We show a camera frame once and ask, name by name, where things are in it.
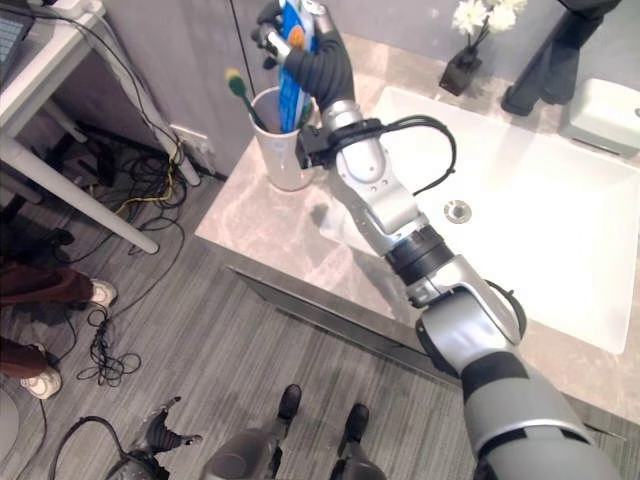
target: toothbrush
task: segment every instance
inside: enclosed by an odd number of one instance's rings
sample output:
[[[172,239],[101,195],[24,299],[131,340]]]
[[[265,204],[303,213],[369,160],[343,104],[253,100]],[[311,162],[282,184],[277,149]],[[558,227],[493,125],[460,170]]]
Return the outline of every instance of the toothbrush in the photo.
[[[260,120],[260,117],[247,98],[247,88],[244,85],[244,80],[242,80],[242,77],[240,76],[240,71],[236,68],[227,68],[227,71],[224,73],[224,78],[233,94],[242,99],[242,102],[245,107],[247,107],[249,115],[251,115],[255,124],[265,132],[268,132],[269,129],[267,129],[262,120]]]

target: blue toothpaste tube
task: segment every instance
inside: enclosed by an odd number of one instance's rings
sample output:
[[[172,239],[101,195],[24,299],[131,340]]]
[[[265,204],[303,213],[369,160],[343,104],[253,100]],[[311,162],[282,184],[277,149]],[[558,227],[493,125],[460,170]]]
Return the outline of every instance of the blue toothpaste tube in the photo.
[[[295,48],[315,50],[313,16],[307,5],[310,0],[286,0],[282,8],[282,36]],[[293,77],[280,69],[280,132],[299,128],[301,120],[312,108],[311,97],[302,91]]]

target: bathroom sink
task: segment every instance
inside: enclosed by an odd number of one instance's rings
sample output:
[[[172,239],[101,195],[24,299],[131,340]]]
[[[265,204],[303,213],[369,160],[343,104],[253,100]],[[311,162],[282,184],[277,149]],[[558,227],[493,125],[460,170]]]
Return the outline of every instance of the bathroom sink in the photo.
[[[439,119],[457,140],[456,173],[417,197],[449,247],[484,278],[515,290],[530,320],[621,353],[636,268],[640,172],[559,137],[397,88],[384,90],[372,116],[389,123],[412,114]],[[412,128],[381,141],[411,191],[449,163],[449,144],[435,130]],[[447,207],[452,201],[462,208]],[[321,232],[373,255],[337,202]]]

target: black vase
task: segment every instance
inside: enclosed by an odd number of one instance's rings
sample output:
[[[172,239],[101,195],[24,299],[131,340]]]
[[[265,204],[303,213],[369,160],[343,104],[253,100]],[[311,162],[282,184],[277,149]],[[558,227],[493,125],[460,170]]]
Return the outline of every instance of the black vase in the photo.
[[[471,84],[480,65],[482,60],[478,58],[478,49],[464,47],[447,63],[439,85],[458,96]]]

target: laptop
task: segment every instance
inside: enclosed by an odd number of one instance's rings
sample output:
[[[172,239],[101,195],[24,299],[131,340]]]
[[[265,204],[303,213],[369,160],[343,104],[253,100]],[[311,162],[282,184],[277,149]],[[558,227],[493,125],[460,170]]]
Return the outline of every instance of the laptop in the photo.
[[[0,0],[0,84],[34,21],[26,0]]]

